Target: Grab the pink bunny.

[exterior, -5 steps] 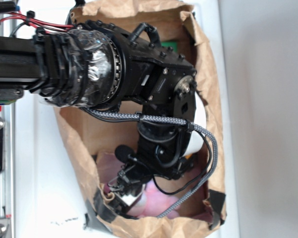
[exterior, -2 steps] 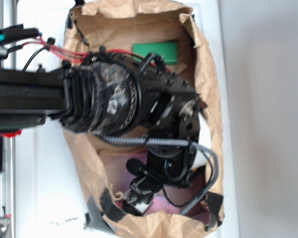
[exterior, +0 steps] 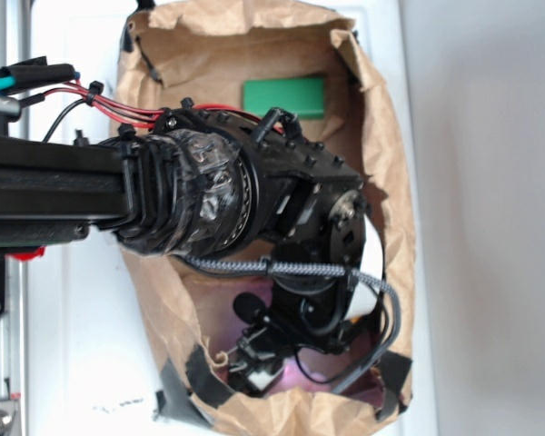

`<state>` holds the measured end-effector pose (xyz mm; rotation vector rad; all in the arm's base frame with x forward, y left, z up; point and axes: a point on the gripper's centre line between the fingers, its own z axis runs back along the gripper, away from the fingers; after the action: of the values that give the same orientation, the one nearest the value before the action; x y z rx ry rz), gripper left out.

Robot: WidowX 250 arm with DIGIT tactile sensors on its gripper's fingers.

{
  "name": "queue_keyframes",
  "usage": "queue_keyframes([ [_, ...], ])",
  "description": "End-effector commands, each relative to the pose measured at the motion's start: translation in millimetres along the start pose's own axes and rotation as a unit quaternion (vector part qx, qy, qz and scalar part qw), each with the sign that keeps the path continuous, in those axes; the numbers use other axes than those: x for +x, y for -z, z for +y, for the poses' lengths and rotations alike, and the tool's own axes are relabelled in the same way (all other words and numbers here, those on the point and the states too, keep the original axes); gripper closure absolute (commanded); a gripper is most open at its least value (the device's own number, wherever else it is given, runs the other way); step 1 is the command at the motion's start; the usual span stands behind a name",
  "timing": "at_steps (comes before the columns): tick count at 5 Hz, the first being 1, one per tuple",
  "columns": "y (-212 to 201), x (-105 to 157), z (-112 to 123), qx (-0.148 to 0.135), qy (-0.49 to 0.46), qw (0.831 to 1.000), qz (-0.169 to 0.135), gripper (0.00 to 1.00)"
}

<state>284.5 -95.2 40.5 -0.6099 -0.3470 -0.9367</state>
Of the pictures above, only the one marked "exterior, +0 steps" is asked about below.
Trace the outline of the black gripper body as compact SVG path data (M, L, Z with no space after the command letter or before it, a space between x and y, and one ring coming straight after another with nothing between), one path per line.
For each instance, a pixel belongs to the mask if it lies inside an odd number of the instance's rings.
M298 358L303 349L341 355L356 341L382 340L382 293L360 274L380 275L382 243L372 226L323 226L300 238L271 232L263 273L271 300L243 292L233 308L246 323L233 347L236 363Z

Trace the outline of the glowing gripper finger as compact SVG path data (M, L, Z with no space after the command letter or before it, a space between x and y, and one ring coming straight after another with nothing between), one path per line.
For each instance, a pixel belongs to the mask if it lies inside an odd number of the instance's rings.
M264 395L279 382L283 371L284 359L248 362L243 373L243 390L250 395Z

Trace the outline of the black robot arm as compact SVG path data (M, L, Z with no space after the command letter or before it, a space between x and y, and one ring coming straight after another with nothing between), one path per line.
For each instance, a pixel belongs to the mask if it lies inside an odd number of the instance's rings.
M229 381L262 395L302 349L346 352L369 223L362 176L294 114L253 121L224 110L162 113L149 134L121 126L99 144L0 136L0 254L112 233L126 250L197 271L272 277L272 300L244 292L246 324Z

